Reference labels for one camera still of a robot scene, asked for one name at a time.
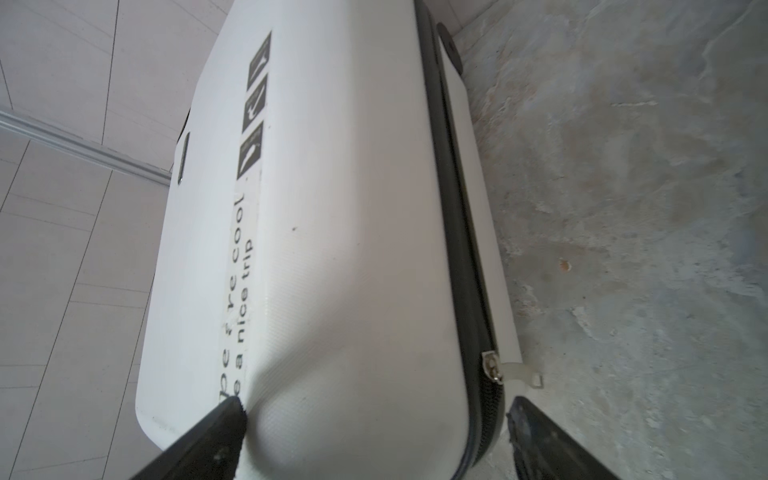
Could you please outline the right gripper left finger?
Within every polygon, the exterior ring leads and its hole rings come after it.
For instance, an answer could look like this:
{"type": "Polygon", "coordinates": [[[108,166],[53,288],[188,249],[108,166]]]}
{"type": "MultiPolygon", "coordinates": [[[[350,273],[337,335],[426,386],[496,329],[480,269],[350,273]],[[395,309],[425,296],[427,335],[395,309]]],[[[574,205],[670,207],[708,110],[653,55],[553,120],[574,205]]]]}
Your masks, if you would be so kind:
{"type": "Polygon", "coordinates": [[[233,480],[247,425],[240,398],[228,397],[132,479],[233,480]]]}

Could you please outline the black and white suitcase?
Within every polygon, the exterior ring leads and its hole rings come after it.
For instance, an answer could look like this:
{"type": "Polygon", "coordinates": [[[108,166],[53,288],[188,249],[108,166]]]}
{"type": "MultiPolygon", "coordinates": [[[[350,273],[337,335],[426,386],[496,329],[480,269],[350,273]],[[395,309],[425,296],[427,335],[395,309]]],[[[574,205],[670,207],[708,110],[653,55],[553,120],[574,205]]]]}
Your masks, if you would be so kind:
{"type": "Polygon", "coordinates": [[[521,363],[463,64],[421,1],[237,1],[175,151],[135,398],[240,479],[463,479],[521,363]]]}

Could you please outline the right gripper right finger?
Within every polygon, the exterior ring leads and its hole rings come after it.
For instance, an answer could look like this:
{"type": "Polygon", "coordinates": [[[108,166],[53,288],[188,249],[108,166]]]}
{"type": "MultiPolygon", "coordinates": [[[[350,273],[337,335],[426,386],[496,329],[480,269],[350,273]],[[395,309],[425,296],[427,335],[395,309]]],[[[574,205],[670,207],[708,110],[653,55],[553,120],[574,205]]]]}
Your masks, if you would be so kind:
{"type": "Polygon", "coordinates": [[[529,399],[517,396],[507,425],[518,479],[618,480],[529,399]]]}

